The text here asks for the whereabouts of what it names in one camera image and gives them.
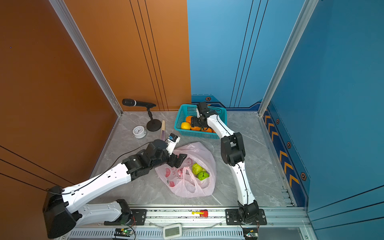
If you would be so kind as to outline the orange mandarin fruit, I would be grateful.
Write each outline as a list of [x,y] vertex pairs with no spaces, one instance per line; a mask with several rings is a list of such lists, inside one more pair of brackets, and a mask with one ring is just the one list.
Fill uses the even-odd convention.
[[213,132],[213,130],[211,128],[202,128],[201,131],[205,132],[205,133],[212,133]]

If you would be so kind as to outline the orange persimmon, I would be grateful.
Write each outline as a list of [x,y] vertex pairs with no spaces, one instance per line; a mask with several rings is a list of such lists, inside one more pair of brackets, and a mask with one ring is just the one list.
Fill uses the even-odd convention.
[[192,123],[192,116],[186,117],[186,122],[191,124]]

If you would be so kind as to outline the yellow lemon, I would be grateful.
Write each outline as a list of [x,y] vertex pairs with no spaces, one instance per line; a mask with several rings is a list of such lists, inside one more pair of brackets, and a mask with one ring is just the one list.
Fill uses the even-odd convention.
[[189,123],[189,122],[183,122],[182,124],[181,124],[181,129],[182,130],[190,130],[191,129],[191,124]]

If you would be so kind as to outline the pink plastic bag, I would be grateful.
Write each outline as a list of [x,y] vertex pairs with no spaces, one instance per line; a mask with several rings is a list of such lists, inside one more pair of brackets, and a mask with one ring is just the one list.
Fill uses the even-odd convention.
[[[212,195],[216,185],[217,168],[212,153],[200,142],[191,143],[174,150],[176,155],[187,154],[179,168],[165,164],[155,168],[158,177],[176,196],[197,198]],[[193,164],[199,164],[210,177],[200,181],[193,174]]]

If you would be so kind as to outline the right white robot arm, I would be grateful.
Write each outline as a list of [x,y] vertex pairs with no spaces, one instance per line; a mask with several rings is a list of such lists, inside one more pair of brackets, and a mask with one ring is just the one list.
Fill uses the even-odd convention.
[[237,189],[240,221],[246,225],[255,225],[259,221],[260,208],[246,174],[246,151],[242,134],[231,130],[205,102],[197,104],[196,112],[192,124],[202,129],[212,129],[221,139],[221,156],[233,174]]

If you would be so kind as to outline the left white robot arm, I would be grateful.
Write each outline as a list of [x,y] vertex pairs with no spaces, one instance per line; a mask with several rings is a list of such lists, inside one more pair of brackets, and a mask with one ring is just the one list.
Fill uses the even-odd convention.
[[178,141],[154,140],[147,148],[122,160],[102,174],[80,184],[62,188],[54,186],[47,190],[43,215],[49,239],[55,239],[70,232],[85,214],[81,207],[98,196],[147,175],[150,170],[162,165],[178,168],[187,158],[186,154],[174,154]]

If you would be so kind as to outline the teal plastic basket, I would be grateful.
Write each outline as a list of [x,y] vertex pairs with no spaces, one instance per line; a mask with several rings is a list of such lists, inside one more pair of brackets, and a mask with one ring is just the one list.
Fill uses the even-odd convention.
[[219,136],[210,128],[202,128],[197,123],[197,105],[183,104],[180,106],[174,128],[182,136],[218,140]]

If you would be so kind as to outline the white round clock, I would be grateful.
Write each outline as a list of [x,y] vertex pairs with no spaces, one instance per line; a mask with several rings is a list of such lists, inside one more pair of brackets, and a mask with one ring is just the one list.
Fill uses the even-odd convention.
[[133,129],[133,135],[136,139],[142,139],[147,135],[147,129],[143,126],[137,126]]

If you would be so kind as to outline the green pear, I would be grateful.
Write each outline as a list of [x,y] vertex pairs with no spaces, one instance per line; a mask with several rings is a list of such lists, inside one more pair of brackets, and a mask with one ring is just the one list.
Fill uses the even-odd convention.
[[205,171],[205,169],[204,169],[203,167],[201,167],[201,166],[200,166],[199,164],[197,164],[197,163],[193,164],[192,168],[193,168],[193,169],[192,169],[192,170],[193,170],[193,174],[194,174],[195,176],[198,176],[199,173]]

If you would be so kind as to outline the white digital timer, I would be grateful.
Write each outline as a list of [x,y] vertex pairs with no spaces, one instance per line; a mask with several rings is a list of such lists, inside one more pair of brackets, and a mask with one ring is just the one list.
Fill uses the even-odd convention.
[[181,238],[183,235],[183,227],[181,224],[173,224],[163,227],[163,238],[165,240]]

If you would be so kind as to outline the left green circuit board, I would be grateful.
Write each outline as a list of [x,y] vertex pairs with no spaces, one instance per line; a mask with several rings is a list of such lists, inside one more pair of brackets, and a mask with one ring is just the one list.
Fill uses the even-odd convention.
[[133,240],[135,233],[129,228],[116,228],[113,238],[117,240]]

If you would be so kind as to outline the right circuit board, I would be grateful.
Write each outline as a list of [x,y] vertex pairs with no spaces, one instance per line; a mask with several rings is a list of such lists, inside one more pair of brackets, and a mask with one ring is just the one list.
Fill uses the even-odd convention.
[[257,229],[245,228],[243,229],[243,236],[245,240],[257,240],[259,232]]

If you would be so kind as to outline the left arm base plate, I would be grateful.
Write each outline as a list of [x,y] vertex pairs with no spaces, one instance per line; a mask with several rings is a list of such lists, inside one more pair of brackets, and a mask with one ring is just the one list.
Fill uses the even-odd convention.
[[105,226],[143,226],[147,217],[146,209],[123,211],[113,222],[104,221]]

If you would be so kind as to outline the red yellow emergency switch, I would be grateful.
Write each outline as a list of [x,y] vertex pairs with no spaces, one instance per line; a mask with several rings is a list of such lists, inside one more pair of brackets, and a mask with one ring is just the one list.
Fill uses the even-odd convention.
[[201,211],[192,211],[192,215],[197,215],[201,218],[207,218],[209,216],[209,213],[207,210],[201,210]]

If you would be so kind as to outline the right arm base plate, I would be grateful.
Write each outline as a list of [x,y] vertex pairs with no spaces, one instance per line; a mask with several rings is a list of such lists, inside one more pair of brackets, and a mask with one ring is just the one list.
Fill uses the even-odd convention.
[[241,214],[240,209],[225,210],[226,223],[229,226],[235,225],[267,225],[267,217],[263,209],[259,209],[255,213]]

